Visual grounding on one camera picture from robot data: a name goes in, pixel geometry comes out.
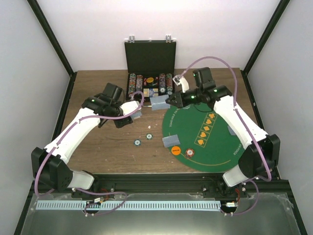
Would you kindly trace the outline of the chip row far right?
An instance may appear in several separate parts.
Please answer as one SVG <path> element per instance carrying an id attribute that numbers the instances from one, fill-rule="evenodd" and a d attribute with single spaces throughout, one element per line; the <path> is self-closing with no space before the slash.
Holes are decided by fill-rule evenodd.
<path id="1" fill-rule="evenodd" d="M 166 92 L 169 96 L 173 94 L 173 80 L 172 74 L 166 74 Z"/>

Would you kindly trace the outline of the light blue slotted strip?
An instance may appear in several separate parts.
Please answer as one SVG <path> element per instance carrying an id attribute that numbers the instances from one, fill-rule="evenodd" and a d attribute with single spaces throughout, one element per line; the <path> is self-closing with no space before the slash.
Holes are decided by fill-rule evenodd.
<path id="1" fill-rule="evenodd" d="M 219 211 L 219 201 L 106 201 L 97 205 L 88 205 L 88 201 L 41 200 L 36 203 L 36 210 L 68 210 L 87 209 L 110 211 Z"/>

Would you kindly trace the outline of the black poker chip case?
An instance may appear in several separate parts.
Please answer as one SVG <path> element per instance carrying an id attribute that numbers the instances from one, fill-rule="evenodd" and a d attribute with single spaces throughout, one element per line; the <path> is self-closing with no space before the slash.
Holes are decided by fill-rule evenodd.
<path id="1" fill-rule="evenodd" d="M 171 73 L 174 77 L 175 59 L 177 42 L 166 36 L 165 40 L 135 40 L 134 36 L 130 36 L 124 42 L 128 78 L 126 89 L 126 100 L 128 97 L 128 83 L 131 73 L 143 76 L 144 88 L 158 88 L 159 90 L 159 75 L 161 73 Z M 146 79 L 153 77 L 153 83 L 147 83 Z M 150 102 L 150 98 L 144 97 L 145 102 Z"/>

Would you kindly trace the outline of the yellow dealer chip in case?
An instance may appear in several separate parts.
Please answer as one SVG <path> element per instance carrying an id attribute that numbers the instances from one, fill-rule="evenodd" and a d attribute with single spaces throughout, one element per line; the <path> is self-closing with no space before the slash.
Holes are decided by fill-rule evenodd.
<path id="1" fill-rule="evenodd" d="M 149 78 L 146 79 L 147 83 L 153 83 L 153 81 L 154 81 L 153 77 L 149 77 Z"/>

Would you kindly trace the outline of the red poker chip stack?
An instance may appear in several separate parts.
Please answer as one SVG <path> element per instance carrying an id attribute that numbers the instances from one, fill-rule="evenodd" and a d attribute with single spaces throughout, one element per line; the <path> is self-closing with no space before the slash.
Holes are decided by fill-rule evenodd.
<path id="1" fill-rule="evenodd" d="M 186 149 L 186 151 L 185 151 L 185 157 L 186 157 L 186 158 L 190 159 L 190 158 L 192 158 L 194 155 L 195 155 L 194 149 L 192 149 L 192 148 Z"/>

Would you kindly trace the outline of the chip row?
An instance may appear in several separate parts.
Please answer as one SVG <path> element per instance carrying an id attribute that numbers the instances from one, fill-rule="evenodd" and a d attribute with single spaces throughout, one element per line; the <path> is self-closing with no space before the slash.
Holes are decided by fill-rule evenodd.
<path id="1" fill-rule="evenodd" d="M 137 75 L 136 76 L 136 84 L 135 84 L 135 96 L 139 96 L 138 92 L 143 92 L 143 76 Z"/>
<path id="2" fill-rule="evenodd" d="M 166 92 L 169 96 L 173 94 L 173 80 L 172 74 L 166 74 Z"/>
<path id="3" fill-rule="evenodd" d="M 161 94 L 166 93 L 166 76 L 163 73 L 159 75 L 159 92 Z"/>
<path id="4" fill-rule="evenodd" d="M 136 74 L 131 73 L 129 76 L 129 83 L 128 83 L 128 97 L 131 98 L 133 93 L 136 90 Z"/>

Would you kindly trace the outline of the blue poker chip stack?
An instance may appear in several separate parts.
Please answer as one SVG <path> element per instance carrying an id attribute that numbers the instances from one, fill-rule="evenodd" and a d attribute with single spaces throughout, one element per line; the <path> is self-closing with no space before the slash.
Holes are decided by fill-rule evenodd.
<path id="1" fill-rule="evenodd" d="M 135 146 L 140 146 L 141 145 L 141 140 L 139 140 L 139 139 L 134 140 L 134 145 Z"/>

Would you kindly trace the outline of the boxed card decks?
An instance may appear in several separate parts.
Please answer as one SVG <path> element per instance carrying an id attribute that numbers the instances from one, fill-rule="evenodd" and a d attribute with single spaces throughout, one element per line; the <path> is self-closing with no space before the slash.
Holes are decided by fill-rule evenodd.
<path id="1" fill-rule="evenodd" d="M 148 97 L 148 98 L 156 97 L 159 94 L 158 88 L 144 88 L 143 94 L 144 94 L 144 97 Z"/>

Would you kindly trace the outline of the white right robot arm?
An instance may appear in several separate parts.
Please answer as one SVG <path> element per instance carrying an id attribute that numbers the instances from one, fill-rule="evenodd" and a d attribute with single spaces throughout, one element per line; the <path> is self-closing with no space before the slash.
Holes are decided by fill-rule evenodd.
<path id="1" fill-rule="evenodd" d="M 239 106 L 236 92 L 226 86 L 217 86 L 210 68 L 193 70 L 196 88 L 190 89 L 183 74 L 173 77 L 175 85 L 181 87 L 166 99 L 166 103 L 177 108 L 204 103 L 218 114 L 240 140 L 244 152 L 236 166 L 223 174 L 217 191 L 222 197 L 229 197 L 235 186 L 256 178 L 270 182 L 271 171 L 278 165 L 280 139 L 269 135 L 259 127 Z"/>

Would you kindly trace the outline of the round green poker mat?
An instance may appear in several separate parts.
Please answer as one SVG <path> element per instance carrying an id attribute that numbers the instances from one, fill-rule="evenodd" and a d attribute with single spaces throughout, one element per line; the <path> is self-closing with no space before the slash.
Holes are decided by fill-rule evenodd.
<path id="1" fill-rule="evenodd" d="M 225 172 L 234 167 L 244 152 L 238 137 L 230 135 L 228 124 L 206 104 L 187 109 L 171 107 L 164 115 L 164 137 L 178 135 L 181 154 L 174 157 L 185 166 L 203 172 Z M 188 159 L 185 151 L 195 155 Z"/>

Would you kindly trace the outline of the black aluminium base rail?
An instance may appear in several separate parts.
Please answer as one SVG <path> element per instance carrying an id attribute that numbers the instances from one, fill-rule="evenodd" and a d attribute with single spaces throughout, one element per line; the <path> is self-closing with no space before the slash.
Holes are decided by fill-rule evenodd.
<path id="1" fill-rule="evenodd" d="M 255 186 L 247 182 L 227 187 L 220 173 L 152 173 L 152 174 L 95 174 L 88 191 L 131 193 L 190 193 L 205 198 L 230 199 L 252 195 Z"/>

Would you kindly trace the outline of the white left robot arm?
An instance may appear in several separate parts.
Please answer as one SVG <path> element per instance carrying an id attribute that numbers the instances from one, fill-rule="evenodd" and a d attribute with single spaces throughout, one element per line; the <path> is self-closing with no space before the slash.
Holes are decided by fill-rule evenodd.
<path id="1" fill-rule="evenodd" d="M 113 120 L 117 128 L 132 123 L 131 115 L 140 108 L 134 99 L 128 102 L 119 100 L 123 89 L 112 83 L 103 92 L 88 97 L 71 123 L 44 148 L 36 147 L 31 153 L 32 169 L 35 178 L 35 192 L 42 183 L 56 191 L 66 188 L 81 188 L 90 198 L 96 197 L 100 186 L 95 177 L 86 171 L 71 170 L 69 160 L 95 127 L 102 127 L 107 120 Z"/>

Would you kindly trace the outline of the grey playing card deck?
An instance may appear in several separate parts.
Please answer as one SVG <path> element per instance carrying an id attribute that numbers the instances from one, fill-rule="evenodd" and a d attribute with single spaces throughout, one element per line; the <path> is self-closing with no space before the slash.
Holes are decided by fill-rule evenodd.
<path id="1" fill-rule="evenodd" d="M 136 113 L 132 114 L 132 115 L 130 116 L 130 118 L 131 118 L 132 120 L 136 120 L 136 119 L 140 118 L 141 116 L 142 116 L 142 112 L 141 112 L 141 111 L 137 111 Z"/>

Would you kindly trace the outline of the orange big blind button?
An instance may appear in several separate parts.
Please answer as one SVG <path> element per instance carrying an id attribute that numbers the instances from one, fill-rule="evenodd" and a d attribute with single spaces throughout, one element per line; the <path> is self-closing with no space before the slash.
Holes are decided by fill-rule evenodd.
<path id="1" fill-rule="evenodd" d="M 171 153 L 175 156 L 178 156 L 181 154 L 181 148 L 179 146 L 173 146 L 171 148 Z"/>

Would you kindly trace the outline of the chip row far left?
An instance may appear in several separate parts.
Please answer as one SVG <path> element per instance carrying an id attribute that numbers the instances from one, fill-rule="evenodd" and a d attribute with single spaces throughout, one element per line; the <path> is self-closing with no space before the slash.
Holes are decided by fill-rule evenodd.
<path id="1" fill-rule="evenodd" d="M 129 76 L 129 83 L 128 83 L 128 97 L 131 98 L 133 93 L 136 90 L 136 74 L 131 73 Z"/>

